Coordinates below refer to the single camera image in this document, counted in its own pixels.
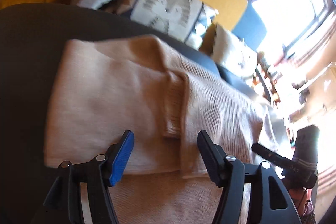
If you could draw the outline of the person right hand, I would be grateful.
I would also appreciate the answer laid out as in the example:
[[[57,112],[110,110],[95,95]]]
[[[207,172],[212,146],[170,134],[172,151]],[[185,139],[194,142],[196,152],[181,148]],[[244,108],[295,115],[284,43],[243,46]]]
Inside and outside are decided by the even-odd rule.
[[[306,188],[292,188],[290,183],[288,183],[286,188],[298,213],[303,214],[305,206],[311,200],[311,190]]]

